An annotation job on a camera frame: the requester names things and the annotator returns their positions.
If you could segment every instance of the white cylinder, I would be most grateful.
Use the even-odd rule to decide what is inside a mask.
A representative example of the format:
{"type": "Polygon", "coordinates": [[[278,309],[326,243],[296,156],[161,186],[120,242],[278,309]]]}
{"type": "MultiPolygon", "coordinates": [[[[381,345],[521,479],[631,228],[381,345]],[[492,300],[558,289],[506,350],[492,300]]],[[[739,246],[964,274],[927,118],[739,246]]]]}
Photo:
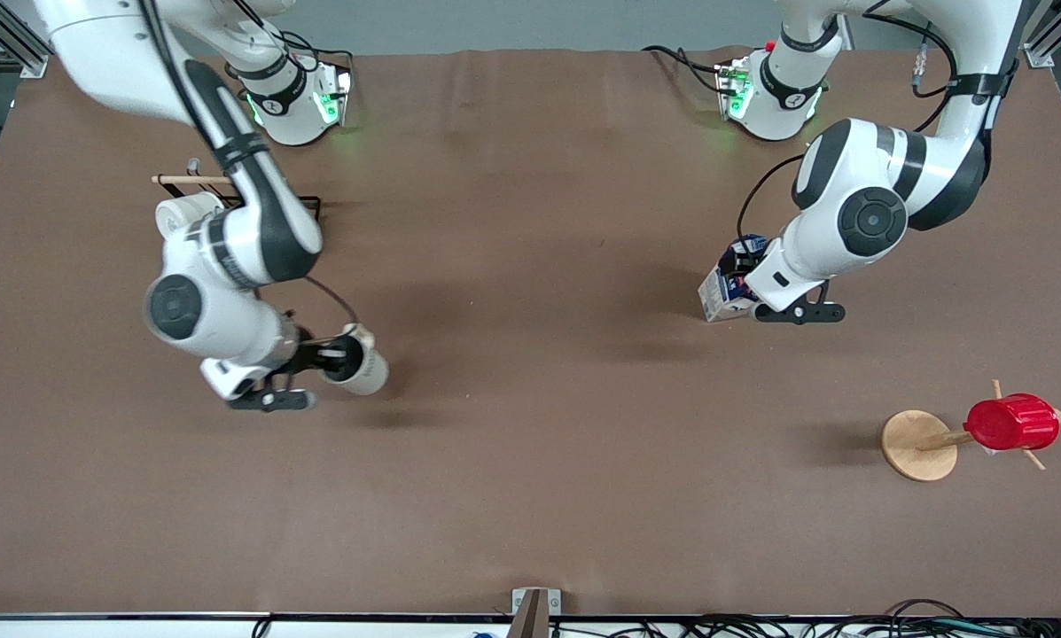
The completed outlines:
{"type": "Polygon", "coordinates": [[[329,381],[329,383],[344,387],[356,396],[368,396],[380,391],[380,389],[385,386],[385,383],[388,383],[388,362],[385,361],[384,357],[380,356],[380,352],[376,348],[365,348],[364,361],[361,362],[361,367],[349,379],[335,381],[324,373],[320,376],[329,381]]]}
{"type": "Polygon", "coordinates": [[[194,195],[164,200],[156,205],[156,227],[168,239],[177,229],[219,210],[223,210],[223,203],[206,190],[194,195]]]}

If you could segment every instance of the table surface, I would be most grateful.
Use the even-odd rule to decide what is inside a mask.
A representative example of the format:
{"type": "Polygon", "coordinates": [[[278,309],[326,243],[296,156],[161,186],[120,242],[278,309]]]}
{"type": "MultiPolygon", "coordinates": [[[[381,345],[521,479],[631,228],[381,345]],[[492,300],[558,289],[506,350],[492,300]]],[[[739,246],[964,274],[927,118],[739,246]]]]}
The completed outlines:
{"type": "MultiPolygon", "coordinates": [[[[713,52],[705,59],[721,59],[713,52]]],[[[848,53],[818,117],[752,140],[649,54],[358,61],[349,127],[276,149],[325,200],[315,275],[389,386],[232,412],[144,327],[157,173],[185,126],[110,111],[51,64],[0,141],[0,613],[1061,615],[1061,437],[1038,472],[963,448],[922,485],[877,432],[991,393],[1061,407],[1061,102],[1023,70],[976,205],[834,282],[835,326],[709,325],[696,287],[746,191],[846,116],[914,126],[911,53],[848,53]]],[[[213,162],[207,158],[210,173],[213,162]]],[[[795,214],[788,169],[746,221],[795,214]]],[[[306,282],[263,297],[318,334],[306,282]]]]}

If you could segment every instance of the gray floor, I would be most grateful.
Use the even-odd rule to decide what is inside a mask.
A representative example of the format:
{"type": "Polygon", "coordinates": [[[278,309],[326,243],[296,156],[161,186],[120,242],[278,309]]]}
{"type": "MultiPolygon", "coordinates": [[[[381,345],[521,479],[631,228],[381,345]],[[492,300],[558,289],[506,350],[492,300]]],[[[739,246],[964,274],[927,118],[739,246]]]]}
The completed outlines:
{"type": "MultiPolygon", "coordinates": [[[[29,0],[8,5],[37,25],[29,0]]],[[[300,0],[274,19],[323,49],[361,54],[448,53],[465,49],[637,50],[647,45],[714,49],[761,45],[778,36],[768,0],[300,0]]],[[[869,20],[851,21],[859,49],[914,49],[915,34],[869,20]]],[[[193,52],[210,53],[186,39],[193,52]]],[[[1061,50],[1054,56],[1061,85],[1061,50]]],[[[0,124],[19,81],[0,75],[0,124]]]]}

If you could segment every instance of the red cup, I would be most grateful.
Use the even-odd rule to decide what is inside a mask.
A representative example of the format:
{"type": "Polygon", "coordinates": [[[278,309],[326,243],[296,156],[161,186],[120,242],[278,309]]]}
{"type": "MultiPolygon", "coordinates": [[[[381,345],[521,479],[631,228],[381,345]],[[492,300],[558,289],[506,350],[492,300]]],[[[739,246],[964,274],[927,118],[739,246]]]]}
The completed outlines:
{"type": "Polygon", "coordinates": [[[991,449],[1042,449],[1058,438],[1060,428],[1053,404],[1025,393],[980,400],[963,424],[972,438],[991,449]]]}

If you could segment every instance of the wooden disc base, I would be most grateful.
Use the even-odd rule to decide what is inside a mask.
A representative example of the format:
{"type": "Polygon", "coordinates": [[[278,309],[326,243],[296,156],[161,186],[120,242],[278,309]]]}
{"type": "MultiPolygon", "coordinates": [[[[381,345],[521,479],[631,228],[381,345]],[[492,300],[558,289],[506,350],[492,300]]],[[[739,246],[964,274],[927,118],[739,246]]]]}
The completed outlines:
{"type": "Polygon", "coordinates": [[[956,446],[922,452],[916,448],[928,437],[951,429],[938,417],[920,410],[906,410],[886,420],[881,429],[881,451],[904,478],[918,481],[942,480],[956,467],[956,446]]]}

